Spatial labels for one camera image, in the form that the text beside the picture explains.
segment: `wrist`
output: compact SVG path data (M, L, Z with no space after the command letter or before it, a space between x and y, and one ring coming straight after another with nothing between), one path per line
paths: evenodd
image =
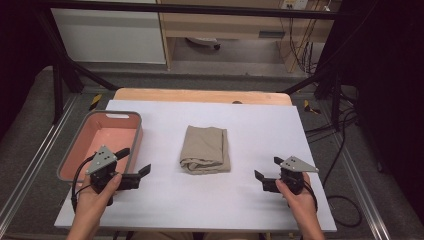
M309 219L309 221L304 221L302 224L298 224L298 226L304 240L325 239L324 233L316 217Z

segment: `gray floor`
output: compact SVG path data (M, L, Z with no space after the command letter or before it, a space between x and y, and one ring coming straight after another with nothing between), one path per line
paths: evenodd
M119 86L145 88L183 88L214 90L256 90L274 92L285 89L306 77L301 71L288 75L278 55L277 46L272 42L254 42L228 40L222 41L219 51L213 48L198 46L180 39L174 57L173 68L169 71L160 68L145 69L140 67L132 73L122 73L120 69L99 73L102 77ZM66 230L53 226L60 210L60 202L66 196L69 186L58 180L56 169L62 160L75 130L83 117L88 113L89 105L94 97L90 89L97 89L96 84L85 80L87 91L83 94L69 94L76 97L75 107L62 132L48 153L41 170L23 199L15 217L10 222L6 235L49 234L63 236ZM314 86L302 89L292 95L293 104L298 106L302 124L305 129L320 127L327 123L323 114L304 111L304 100L309 100L312 108L322 109L327 101L318 102L311 94ZM107 100L113 92L103 94L98 109L105 108ZM342 103L342 108L350 105ZM51 128L53 119L52 75L44 71L37 77L24 108L17 117L0 144L0 165L4 173L0 181L0 206L5 206L13 193L21 176L30 165L44 137ZM309 141L322 135L308 138ZM376 203L391 239L424 239L424 227L402 195L393 177L377 171L377 163L373 152L360 126L350 125L346 132L346 148ZM311 152L320 177L327 173L338 145L333 136L310 144ZM339 161L325 188L327 195L343 195L358 203L352 183L348 178L345 166ZM335 218L348 223L357 219L357 213L351 205L343 201L332 201ZM337 225L336 233L327 233L331 239L374 239L367 219L356 228ZM110 235L112 231L101 231L99 235ZM274 234L275 239L286 239L286 234Z

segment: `aluminum rail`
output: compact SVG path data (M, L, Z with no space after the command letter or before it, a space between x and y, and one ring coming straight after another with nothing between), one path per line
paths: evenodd
M329 117L330 109L328 104L323 101L319 101L319 105L327 119L327 122L330 122L331 118ZM341 133L334 134L334 140L337 145L340 146L342 142ZM383 219L381 218L380 213L378 212L368 188L356 168L355 162L353 161L346 145L344 146L340 157L342 158L340 160L343 162L347 175L352 183L353 190L355 191L358 202L361 205L362 211L364 212L374 238L377 240L390 240L390 235L387 231L386 225L384 224Z
M75 94L68 99L64 107L64 114L59 121L50 128L47 136L44 138L43 143L31 160L31 163L28 165L25 173L22 175L19 183L16 185L6 204L3 206L0 212L0 239L2 239L3 235L6 233L13 217L28 193L31 184L34 182L34 179L43 166L44 160L48 156L63 126L68 120L77 98L78 95Z
M206 5L182 4L154 4L154 3L127 3L127 2L100 2L100 1L69 1L69 0L39 0L35 2L46 8L102 10L124 12L158 12L158 13L186 13L232 16L256 16L277 18L303 19L352 19L359 17L353 13L327 11L300 11L286 9L246 8Z

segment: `finger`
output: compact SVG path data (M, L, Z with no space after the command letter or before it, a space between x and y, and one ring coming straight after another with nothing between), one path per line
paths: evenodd
M109 201L109 198L113 196L116 189L118 189L119 184L121 183L122 175L116 174L106 185L103 191L99 194L99 200L106 203Z
M303 174L303 180L305 180L305 182L311 185L311 178L309 177L309 175L306 172L302 172L302 174Z
M280 179L275 180L275 185L277 185L278 190L283 194L287 201L291 201L294 197L294 194L290 191L287 184L285 184Z
M84 181L82 182L82 187L90 185L90 175L85 175Z

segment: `black pole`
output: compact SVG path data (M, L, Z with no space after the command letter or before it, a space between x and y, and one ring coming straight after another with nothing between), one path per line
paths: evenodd
M70 1L70 0L39 0L37 4L40 4L41 6L49 7L49 8L79 9L79 10L211 14L211 15L303 18L303 19L325 19L325 20L350 19L356 16L356 14L345 13L345 12L304 11L304 10L300 11L300 10L287 10L287 9L182 5L182 4L97 2L97 1Z

